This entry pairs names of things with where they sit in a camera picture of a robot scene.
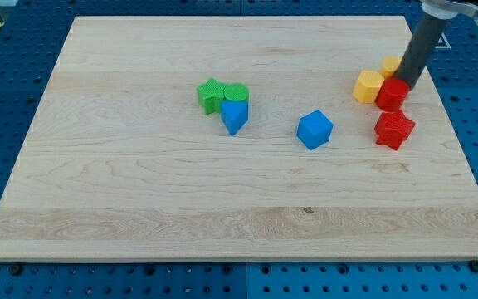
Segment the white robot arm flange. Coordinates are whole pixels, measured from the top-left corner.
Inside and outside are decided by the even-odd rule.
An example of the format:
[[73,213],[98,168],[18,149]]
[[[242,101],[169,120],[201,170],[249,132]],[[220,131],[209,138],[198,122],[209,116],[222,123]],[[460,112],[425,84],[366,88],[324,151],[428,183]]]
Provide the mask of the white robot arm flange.
[[421,0],[422,10],[435,18],[449,20],[458,14],[474,17],[478,0]]

